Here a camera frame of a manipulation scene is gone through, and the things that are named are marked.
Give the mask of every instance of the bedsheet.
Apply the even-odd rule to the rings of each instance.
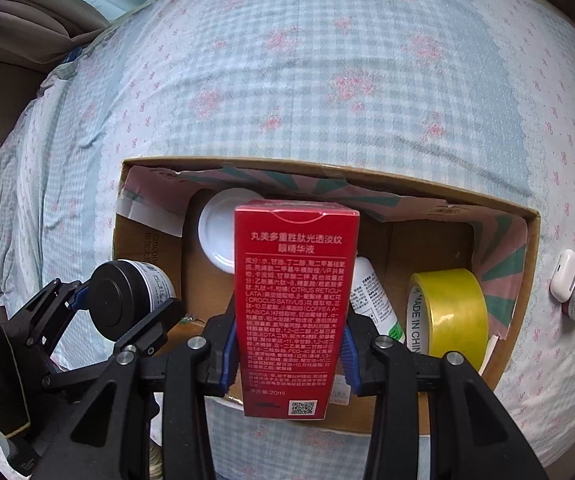
[[[548,278],[575,250],[575,27],[547,4],[147,3],[52,72],[0,149],[9,314],[54,276],[87,279],[111,258],[121,162],[150,155],[368,168],[538,210],[536,277],[496,394],[545,464],[574,441],[575,326]],[[78,314],[55,359],[104,359],[110,343],[94,332]],[[210,412],[227,478],[360,477],[366,437],[311,430],[295,446],[295,426]]]

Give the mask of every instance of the white bottle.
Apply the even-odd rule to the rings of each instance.
[[[387,299],[374,267],[363,256],[358,256],[354,263],[349,302],[355,313],[372,318],[380,335],[388,335],[405,343],[405,334],[394,314],[392,303]]]

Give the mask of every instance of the qr code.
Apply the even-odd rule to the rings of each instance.
[[[289,415],[314,415],[318,400],[290,400]]]

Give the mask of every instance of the red skincare product box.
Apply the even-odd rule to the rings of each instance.
[[[245,415],[325,418],[357,254],[358,211],[253,200],[234,214]]]

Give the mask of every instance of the green label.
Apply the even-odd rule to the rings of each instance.
[[[387,335],[392,339],[400,341],[401,338],[403,338],[403,329],[401,328],[401,324],[397,321],[396,324],[390,329]]]

